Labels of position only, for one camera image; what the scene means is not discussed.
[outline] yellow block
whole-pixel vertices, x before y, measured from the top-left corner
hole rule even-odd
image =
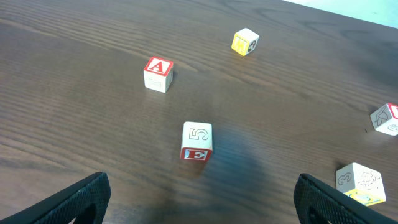
[[[249,47],[249,42],[239,36],[238,34],[235,34],[234,40],[232,41],[232,49],[234,49],[237,53],[245,56],[246,52],[248,51]]]
[[[349,196],[350,198],[354,199],[355,201],[366,205],[375,205],[377,203],[385,202],[384,199],[377,198],[371,194],[363,192],[362,190],[353,189],[348,192],[345,192],[345,195]]]

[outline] letter a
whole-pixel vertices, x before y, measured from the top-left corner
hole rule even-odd
[[[148,68],[148,69],[154,70],[154,68],[157,68],[157,71],[158,71],[158,72],[163,73],[162,62],[159,62],[159,63],[157,63],[156,65],[154,65],[152,68]]]

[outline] block with number 5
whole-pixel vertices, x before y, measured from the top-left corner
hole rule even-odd
[[[376,131],[392,136],[398,134],[398,106],[387,103],[371,114],[373,127]]]
[[[185,122],[182,131],[181,159],[207,161],[212,152],[211,124]]]

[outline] wood grain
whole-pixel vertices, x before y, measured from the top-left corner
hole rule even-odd
[[[248,27],[255,51],[231,50]],[[104,223],[298,223],[301,173],[381,172],[398,220],[398,30],[283,1],[0,1],[0,219],[101,170]],[[151,56],[172,60],[166,94]],[[213,124],[207,164],[178,158],[184,121]]]

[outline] white block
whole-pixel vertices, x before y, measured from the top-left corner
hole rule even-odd
[[[185,122],[182,131],[181,159],[207,161],[212,152],[211,124]]]
[[[371,114],[373,127],[376,131],[392,136],[398,134],[398,106],[386,103]]]
[[[145,87],[165,93],[173,80],[173,62],[152,57],[144,68]]]
[[[237,51],[237,53],[245,56],[256,48],[258,41],[259,36],[255,32],[248,28],[244,28],[235,33],[231,47]]]
[[[381,174],[355,162],[336,171],[336,188],[366,206],[386,201]]]

